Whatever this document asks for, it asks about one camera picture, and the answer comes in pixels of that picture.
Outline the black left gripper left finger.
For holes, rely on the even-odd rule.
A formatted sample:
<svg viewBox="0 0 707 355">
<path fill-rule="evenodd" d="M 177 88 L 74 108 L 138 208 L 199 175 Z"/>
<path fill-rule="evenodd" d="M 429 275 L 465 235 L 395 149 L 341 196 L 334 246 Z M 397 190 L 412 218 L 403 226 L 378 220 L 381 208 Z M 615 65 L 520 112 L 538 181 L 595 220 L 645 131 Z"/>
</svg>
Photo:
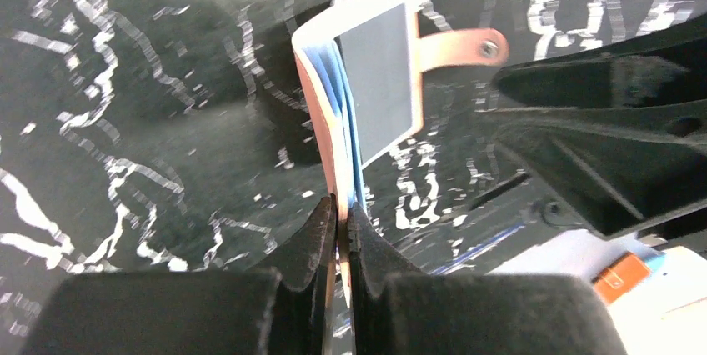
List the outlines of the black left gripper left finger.
<svg viewBox="0 0 707 355">
<path fill-rule="evenodd" d="M 332 352 L 337 220 L 335 199 L 322 198 L 304 225 L 255 265 L 279 277 L 268 301 L 267 354 Z"/>
</svg>

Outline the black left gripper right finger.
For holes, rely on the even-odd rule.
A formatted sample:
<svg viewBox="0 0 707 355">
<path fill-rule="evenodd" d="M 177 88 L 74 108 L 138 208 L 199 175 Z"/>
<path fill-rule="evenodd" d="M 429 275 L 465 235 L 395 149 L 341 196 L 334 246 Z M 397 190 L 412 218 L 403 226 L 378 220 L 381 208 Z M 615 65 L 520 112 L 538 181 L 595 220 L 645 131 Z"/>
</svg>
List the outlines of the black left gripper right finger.
<svg viewBox="0 0 707 355">
<path fill-rule="evenodd" d="M 397 279 L 422 271 L 376 232 L 358 202 L 348 211 L 346 239 L 353 352 L 400 354 L 407 333 Z"/>
</svg>

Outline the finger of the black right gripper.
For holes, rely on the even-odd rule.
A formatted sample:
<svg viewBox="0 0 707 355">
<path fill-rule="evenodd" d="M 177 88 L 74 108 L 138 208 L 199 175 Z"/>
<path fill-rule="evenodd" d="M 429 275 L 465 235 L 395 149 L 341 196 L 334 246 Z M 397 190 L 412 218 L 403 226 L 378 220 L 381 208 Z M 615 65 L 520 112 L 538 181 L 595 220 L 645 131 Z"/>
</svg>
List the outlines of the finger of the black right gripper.
<svg viewBox="0 0 707 355">
<path fill-rule="evenodd" d="M 706 103 L 479 114 L 495 147 L 588 229 L 615 238 L 706 208 Z"/>
<path fill-rule="evenodd" d="M 494 88 L 527 107 L 646 108 L 706 97 L 706 17 L 595 50 L 502 68 Z"/>
</svg>

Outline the brown leather card holder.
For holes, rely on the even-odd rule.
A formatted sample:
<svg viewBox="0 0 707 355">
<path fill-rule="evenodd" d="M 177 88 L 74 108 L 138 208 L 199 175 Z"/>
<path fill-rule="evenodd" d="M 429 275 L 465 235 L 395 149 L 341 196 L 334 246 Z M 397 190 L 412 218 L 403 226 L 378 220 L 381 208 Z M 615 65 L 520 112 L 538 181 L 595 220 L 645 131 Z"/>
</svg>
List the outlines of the brown leather card holder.
<svg viewBox="0 0 707 355">
<path fill-rule="evenodd" d="M 293 54 L 338 221 L 364 205 L 364 169 L 424 124 L 422 76 L 498 66 L 509 57 L 492 28 L 419 33 L 420 0 L 333 0 L 299 27 Z"/>
</svg>

